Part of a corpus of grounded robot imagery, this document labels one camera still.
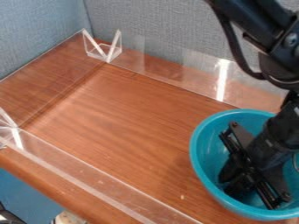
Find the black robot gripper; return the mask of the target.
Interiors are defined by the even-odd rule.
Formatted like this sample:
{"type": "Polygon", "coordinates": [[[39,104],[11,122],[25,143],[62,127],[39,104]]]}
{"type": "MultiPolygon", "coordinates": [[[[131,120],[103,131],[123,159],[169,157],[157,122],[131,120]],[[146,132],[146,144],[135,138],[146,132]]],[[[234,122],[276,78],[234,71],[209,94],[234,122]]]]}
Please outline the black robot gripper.
{"type": "Polygon", "coordinates": [[[229,183],[225,192],[234,199],[257,192],[266,208],[278,209],[293,200],[285,177],[285,165],[296,150],[272,137],[269,127],[257,136],[238,122],[220,134],[229,150],[229,160],[220,172],[220,182],[229,183]]]}

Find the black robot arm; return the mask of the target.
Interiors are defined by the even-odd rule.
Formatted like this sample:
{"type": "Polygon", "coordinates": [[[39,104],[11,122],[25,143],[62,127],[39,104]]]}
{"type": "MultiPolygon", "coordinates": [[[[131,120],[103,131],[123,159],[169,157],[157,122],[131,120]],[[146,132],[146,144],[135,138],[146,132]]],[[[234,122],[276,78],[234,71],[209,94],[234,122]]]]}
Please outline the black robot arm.
{"type": "Polygon", "coordinates": [[[238,122],[220,134],[229,160],[220,172],[225,193],[257,192],[270,209],[293,200],[288,160],[299,152],[299,11],[277,0],[205,0],[226,33],[234,59],[253,78],[289,91],[281,111],[258,135],[238,122]]]}

